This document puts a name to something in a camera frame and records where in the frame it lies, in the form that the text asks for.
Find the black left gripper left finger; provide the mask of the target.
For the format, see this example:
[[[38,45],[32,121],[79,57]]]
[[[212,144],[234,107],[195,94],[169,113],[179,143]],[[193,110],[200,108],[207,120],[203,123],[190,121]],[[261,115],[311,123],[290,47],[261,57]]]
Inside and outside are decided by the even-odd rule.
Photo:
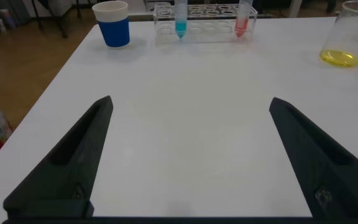
[[[4,200],[9,218],[88,218],[113,111],[110,96],[95,101]]]

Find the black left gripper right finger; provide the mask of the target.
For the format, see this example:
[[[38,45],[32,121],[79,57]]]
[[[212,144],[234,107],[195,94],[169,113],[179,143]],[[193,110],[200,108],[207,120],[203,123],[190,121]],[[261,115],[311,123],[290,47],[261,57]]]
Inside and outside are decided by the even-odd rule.
[[[358,158],[289,102],[269,111],[312,216],[358,218]]]

